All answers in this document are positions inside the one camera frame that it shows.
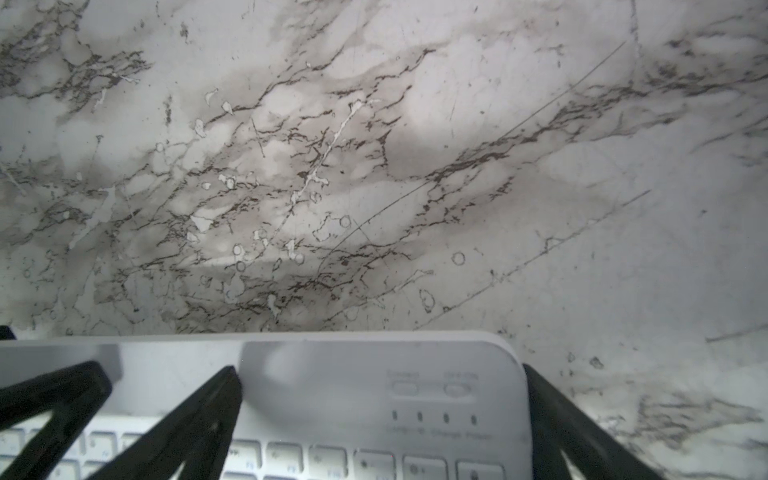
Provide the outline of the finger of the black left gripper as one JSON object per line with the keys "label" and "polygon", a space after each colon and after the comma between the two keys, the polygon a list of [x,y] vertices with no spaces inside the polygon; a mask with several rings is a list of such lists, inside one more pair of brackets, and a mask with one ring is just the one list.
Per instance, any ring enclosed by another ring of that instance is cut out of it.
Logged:
{"label": "finger of the black left gripper", "polygon": [[1,429],[42,414],[40,431],[1,473],[3,479],[46,479],[112,393],[102,366],[86,361],[1,389]]}

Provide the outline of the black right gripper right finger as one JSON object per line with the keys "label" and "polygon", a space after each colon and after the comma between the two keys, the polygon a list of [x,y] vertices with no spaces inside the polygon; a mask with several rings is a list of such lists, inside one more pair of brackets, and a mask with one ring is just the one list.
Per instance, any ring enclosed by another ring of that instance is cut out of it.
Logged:
{"label": "black right gripper right finger", "polygon": [[535,479],[570,479],[572,463],[586,479],[662,478],[604,431],[532,366],[524,366]]}

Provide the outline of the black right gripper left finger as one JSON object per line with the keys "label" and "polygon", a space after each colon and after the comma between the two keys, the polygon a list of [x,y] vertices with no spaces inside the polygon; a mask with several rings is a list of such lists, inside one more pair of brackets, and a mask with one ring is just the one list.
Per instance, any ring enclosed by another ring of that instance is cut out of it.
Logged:
{"label": "black right gripper left finger", "polygon": [[233,366],[226,366],[101,467],[94,479],[218,479],[243,400]]}

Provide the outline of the white keyboard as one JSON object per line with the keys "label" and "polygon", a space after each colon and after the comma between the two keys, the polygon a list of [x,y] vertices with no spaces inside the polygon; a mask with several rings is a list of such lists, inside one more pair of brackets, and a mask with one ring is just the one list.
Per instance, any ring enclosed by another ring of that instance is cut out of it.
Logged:
{"label": "white keyboard", "polygon": [[225,479],[529,479],[524,369],[482,332],[67,337],[1,345],[10,386],[96,361],[113,390],[52,471],[91,479],[226,366]]}

